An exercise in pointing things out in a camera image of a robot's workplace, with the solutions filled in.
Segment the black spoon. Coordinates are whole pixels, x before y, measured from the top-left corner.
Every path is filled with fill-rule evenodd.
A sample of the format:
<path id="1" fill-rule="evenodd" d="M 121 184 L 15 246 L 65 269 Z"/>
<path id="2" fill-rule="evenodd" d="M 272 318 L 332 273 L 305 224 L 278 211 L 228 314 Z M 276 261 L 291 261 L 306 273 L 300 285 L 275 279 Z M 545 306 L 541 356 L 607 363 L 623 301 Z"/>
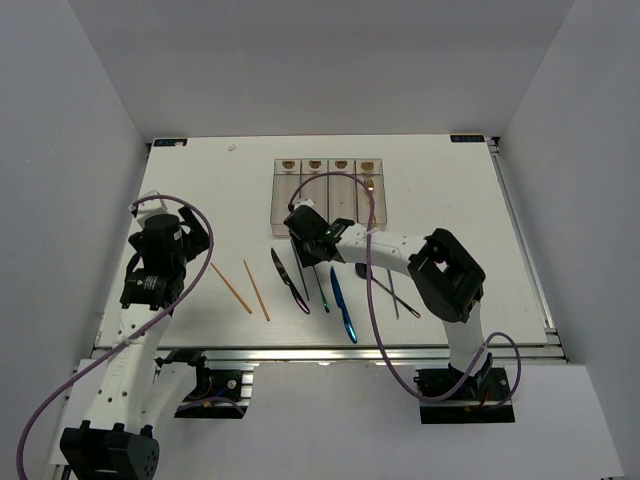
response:
<path id="1" fill-rule="evenodd" d="M 355 264 L 355 272 L 356 275 L 365 280 L 367 277 L 366 274 L 366 265 L 364 263 L 356 263 Z M 403 299 L 401 299 L 396 293 L 395 293 L 395 288 L 394 288 L 394 283 L 393 283 L 393 278 L 391 275 L 391 271 L 387 270 L 387 277 L 388 277 L 388 282 L 389 285 L 385 285 L 383 284 L 381 281 L 379 281 L 375 276 L 373 276 L 371 278 L 371 281 L 376 284 L 378 287 L 380 287 L 384 292 L 386 292 L 387 294 L 389 294 L 393 300 L 394 303 L 394 311 L 396 313 L 396 317 L 399 317 L 399 307 L 402 306 L 404 309 L 406 309 L 411 315 L 413 315 L 416 318 L 420 318 L 421 314 L 415 309 L 413 308 L 411 305 L 409 305 L 406 301 L 404 301 Z"/>

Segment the black iridescent knife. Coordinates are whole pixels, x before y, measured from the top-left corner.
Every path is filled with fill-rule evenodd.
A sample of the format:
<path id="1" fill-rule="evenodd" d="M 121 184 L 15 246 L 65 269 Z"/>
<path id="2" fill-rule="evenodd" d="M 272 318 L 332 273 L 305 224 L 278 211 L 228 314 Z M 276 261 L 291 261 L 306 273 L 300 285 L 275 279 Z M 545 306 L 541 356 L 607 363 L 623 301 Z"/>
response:
<path id="1" fill-rule="evenodd" d="M 270 250 L 270 255 L 273 261 L 273 264 L 278 272 L 279 277 L 281 278 L 282 282 L 284 283 L 284 285 L 289 289 L 291 296 L 293 298 L 293 300 L 295 301 L 296 305 L 300 308 L 300 310 L 302 312 L 304 312 L 306 315 L 310 314 L 310 309 L 308 307 L 308 305 L 306 304 L 306 302 L 304 301 L 304 299 L 302 298 L 300 292 L 298 291 L 298 289 L 296 288 L 295 284 L 293 283 L 290 275 L 288 274 L 283 262 L 281 261 L 279 255 L 276 253 L 275 249 L 272 248 Z"/>

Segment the iridescent fork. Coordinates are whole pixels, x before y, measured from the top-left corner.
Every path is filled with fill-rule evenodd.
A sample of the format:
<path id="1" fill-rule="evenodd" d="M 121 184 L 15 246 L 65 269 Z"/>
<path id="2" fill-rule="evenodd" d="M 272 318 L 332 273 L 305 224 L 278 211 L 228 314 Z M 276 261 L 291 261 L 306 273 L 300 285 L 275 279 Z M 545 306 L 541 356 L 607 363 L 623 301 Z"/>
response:
<path id="1" fill-rule="evenodd" d="M 317 286 L 318 286 L 318 290 L 319 290 L 319 294 L 320 294 L 320 298 L 321 298 L 321 301 L 322 301 L 324 312 L 328 314 L 328 313 L 330 313 L 330 304 L 329 304 L 328 299 L 327 299 L 327 297 L 325 295 L 325 292 L 324 292 L 324 289 L 323 289 L 323 286 L 322 286 L 322 282 L 320 280 L 320 277 L 318 275 L 316 267 L 313 266 L 312 270 L 313 270 L 313 273 L 314 273 L 314 276 L 315 276 L 315 279 L 316 279 L 316 283 L 317 283 Z"/>

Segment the wooden chopstick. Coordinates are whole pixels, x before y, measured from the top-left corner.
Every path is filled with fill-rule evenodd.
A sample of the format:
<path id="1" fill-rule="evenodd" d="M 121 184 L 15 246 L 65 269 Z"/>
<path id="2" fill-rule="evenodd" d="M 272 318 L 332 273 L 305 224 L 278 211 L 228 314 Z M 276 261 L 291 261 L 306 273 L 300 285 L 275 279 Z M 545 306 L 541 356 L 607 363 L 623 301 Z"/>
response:
<path id="1" fill-rule="evenodd" d="M 227 279 L 227 277 L 222 273 L 222 271 L 213 262 L 210 262 L 210 266 L 217 273 L 219 278 L 222 280 L 222 282 L 225 284 L 225 286 L 229 289 L 231 294 L 236 298 L 236 300 L 240 303 L 240 305 L 244 308 L 244 310 L 249 315 L 251 315 L 253 313 L 253 310 L 251 309 L 250 305 L 246 302 L 246 300 L 241 296 L 241 294 L 236 290 L 234 285 Z"/>
<path id="2" fill-rule="evenodd" d="M 245 270 L 246 270 L 247 275 L 249 277 L 249 280 L 251 282 L 252 288 L 253 288 L 254 293 L 256 295 L 256 298 L 258 300 L 258 303 L 259 303 L 260 309 L 261 309 L 261 311 L 263 313 L 263 316 L 264 316 L 264 318 L 265 318 L 265 320 L 267 322 L 270 322 L 271 321 L 271 317 L 270 317 L 269 312 L 268 312 L 268 310 L 266 308 L 266 305 L 264 303 L 264 299 L 263 299 L 263 297 L 261 295 L 261 292 L 260 292 L 259 287 L 258 287 L 258 285 L 256 283 L 256 280 L 255 280 L 254 275 L 253 275 L 253 273 L 251 271 L 251 268 L 250 268 L 248 262 L 246 260 L 244 260 L 244 259 L 243 259 L 243 265 L 245 267 Z"/>

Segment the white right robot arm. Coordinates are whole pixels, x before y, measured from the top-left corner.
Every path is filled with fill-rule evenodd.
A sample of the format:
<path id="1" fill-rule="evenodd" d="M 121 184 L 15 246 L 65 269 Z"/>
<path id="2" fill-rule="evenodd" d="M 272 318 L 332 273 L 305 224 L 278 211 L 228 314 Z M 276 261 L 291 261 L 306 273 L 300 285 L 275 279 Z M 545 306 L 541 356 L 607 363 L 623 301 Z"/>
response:
<path id="1" fill-rule="evenodd" d="M 372 280 L 373 266 L 411 278 L 427 310 L 443 322 L 449 347 L 449 390 L 423 396 L 413 390 L 390 363 L 375 318 L 372 288 L 367 302 L 378 349 L 398 383 L 415 398 L 442 402 L 456 393 L 466 399 L 477 397 L 488 385 L 492 365 L 480 320 L 480 301 L 486 274 L 456 237 L 438 228 L 425 237 L 402 236 L 378 231 L 348 219 L 328 223 L 311 201 L 288 207 L 285 218 L 303 266 L 321 262 L 363 264 L 366 280 Z"/>

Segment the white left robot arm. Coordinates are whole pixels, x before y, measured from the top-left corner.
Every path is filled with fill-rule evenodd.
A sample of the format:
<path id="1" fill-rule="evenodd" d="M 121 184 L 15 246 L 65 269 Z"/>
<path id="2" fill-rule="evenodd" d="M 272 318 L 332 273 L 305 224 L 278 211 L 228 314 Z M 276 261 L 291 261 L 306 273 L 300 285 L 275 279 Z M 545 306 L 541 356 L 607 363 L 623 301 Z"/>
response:
<path id="1" fill-rule="evenodd" d="M 179 204 L 170 213 L 167 204 Z M 198 365 L 161 367 L 160 341 L 177 306 L 196 286 L 187 265 L 211 257 L 214 237 L 205 215 L 192 204 L 150 191 L 130 211 L 140 229 L 119 297 L 114 346 L 89 365 L 105 368 L 79 426 L 63 430 L 59 448 L 78 479 L 151 479 L 160 459 L 160 427 L 186 395 L 205 396 L 211 374 Z"/>

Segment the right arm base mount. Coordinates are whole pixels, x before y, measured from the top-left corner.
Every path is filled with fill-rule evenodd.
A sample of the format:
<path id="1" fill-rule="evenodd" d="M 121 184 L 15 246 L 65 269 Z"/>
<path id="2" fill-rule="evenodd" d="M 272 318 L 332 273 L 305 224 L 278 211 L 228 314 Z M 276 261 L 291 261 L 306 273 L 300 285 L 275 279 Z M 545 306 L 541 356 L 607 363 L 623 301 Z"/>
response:
<path id="1" fill-rule="evenodd" d="M 454 385 L 451 372 L 444 368 L 416 371 L 414 383 L 422 396 L 437 396 Z M 419 403 L 423 425 L 508 424 L 515 413 L 509 380 L 504 368 L 492 368 L 482 385 L 473 389 L 461 387 L 452 397 L 441 402 Z"/>

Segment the blue knife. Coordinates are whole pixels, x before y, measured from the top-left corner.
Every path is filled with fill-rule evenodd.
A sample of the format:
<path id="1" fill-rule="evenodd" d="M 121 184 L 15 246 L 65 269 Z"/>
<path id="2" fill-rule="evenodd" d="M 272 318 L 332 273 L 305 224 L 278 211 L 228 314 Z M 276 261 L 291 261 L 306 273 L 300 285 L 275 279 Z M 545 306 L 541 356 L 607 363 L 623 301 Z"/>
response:
<path id="1" fill-rule="evenodd" d="M 346 333 L 350 339 L 350 341 L 353 344 L 357 344 L 358 343 L 358 336 L 356 333 L 356 330 L 353 326 L 343 293 L 342 293 L 342 289 L 339 283 L 339 279 L 336 273 L 336 270 L 334 267 L 330 268 L 330 281 L 331 281 L 331 287 L 332 287 L 332 291 L 334 294 L 334 298 L 336 301 L 336 304 L 340 310 L 341 316 L 342 316 L 342 320 L 343 320 L 343 325 L 344 328 L 346 330 Z"/>

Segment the grey metal chopstick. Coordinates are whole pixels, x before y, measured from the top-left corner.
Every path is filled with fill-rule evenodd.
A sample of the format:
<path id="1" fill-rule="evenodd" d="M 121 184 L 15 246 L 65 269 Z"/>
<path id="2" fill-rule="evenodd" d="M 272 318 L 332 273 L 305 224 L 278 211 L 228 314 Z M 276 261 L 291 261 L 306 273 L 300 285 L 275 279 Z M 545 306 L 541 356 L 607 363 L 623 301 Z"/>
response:
<path id="1" fill-rule="evenodd" d="M 307 301 L 310 301 L 310 296 L 309 296 L 309 292 L 308 292 L 306 278 L 305 278 L 305 274 L 304 274 L 304 271 L 303 271 L 303 267 L 302 267 L 302 264 L 301 264 L 300 257 L 298 255 L 298 251 L 297 251 L 296 245 L 295 245 L 293 239 L 290 240 L 290 243 L 291 243 L 291 246 L 292 246 L 295 262 L 296 262 L 296 265 L 297 265 L 297 269 L 298 269 L 298 272 L 299 272 L 299 276 L 300 276 L 300 279 L 301 279 L 301 283 L 302 283 L 302 286 L 303 286 L 305 297 L 306 297 Z"/>
<path id="2" fill-rule="evenodd" d="M 396 295 L 395 295 L 393 276 L 392 276 L 391 270 L 389 270 L 389 269 L 387 269 L 387 278 L 388 278 L 388 282 L 389 282 L 389 289 L 390 289 L 390 292 L 391 292 L 390 295 L 391 295 L 392 301 L 393 301 L 395 317 L 396 317 L 397 320 L 399 320 L 400 315 L 399 315 L 398 302 L 397 302 L 397 298 L 396 298 Z"/>

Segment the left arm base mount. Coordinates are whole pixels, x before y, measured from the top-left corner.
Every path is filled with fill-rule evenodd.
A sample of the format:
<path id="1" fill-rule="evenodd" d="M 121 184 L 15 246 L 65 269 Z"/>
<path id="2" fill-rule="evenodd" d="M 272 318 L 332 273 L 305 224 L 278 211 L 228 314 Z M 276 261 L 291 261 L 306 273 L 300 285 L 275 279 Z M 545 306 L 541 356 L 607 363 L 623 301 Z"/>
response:
<path id="1" fill-rule="evenodd" d="M 165 365 L 186 364 L 195 378 L 194 389 L 184 398 L 175 418 L 243 419 L 247 406 L 242 406 L 242 378 L 239 369 L 213 368 L 199 349 L 171 350 L 165 357 L 155 359 L 157 370 Z"/>

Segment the gold fork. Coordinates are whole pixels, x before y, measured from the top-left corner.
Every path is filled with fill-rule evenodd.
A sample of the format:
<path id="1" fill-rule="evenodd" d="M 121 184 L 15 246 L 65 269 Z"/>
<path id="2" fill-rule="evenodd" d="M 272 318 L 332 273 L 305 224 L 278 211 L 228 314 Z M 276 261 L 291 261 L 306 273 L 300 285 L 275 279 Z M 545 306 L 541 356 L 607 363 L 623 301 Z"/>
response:
<path id="1" fill-rule="evenodd" d="M 375 204 L 371 203 L 371 200 L 373 199 L 373 193 L 374 193 L 374 189 L 375 189 L 375 184 L 374 181 L 372 179 L 372 177 L 370 175 L 365 175 L 364 176 L 364 183 L 366 185 L 366 189 L 368 191 L 368 204 L 371 208 L 372 212 L 375 212 Z"/>

